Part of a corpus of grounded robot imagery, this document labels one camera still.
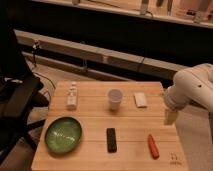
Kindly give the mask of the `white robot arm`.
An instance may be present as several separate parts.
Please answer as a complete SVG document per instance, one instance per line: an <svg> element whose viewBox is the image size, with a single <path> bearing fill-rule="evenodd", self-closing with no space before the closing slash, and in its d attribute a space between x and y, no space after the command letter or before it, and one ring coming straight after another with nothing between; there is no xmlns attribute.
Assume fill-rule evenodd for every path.
<svg viewBox="0 0 213 171"><path fill-rule="evenodd" d="M190 101L213 113L213 65L204 63L185 68L175 73L173 85L164 91L166 125L172 125L179 111Z"/></svg>

